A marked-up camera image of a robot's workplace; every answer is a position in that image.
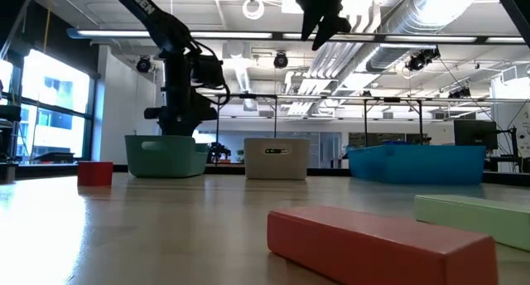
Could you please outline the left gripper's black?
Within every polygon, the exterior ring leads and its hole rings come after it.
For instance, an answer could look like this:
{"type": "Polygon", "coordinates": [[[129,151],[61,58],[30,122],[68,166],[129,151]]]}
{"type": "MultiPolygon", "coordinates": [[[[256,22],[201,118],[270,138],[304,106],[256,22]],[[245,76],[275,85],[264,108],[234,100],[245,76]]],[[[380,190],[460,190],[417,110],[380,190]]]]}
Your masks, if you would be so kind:
{"type": "Polygon", "coordinates": [[[168,99],[166,105],[146,108],[145,119],[156,119],[164,136],[191,137],[204,121],[215,120],[218,112],[211,106],[211,100],[190,89],[190,95],[168,99]]]}

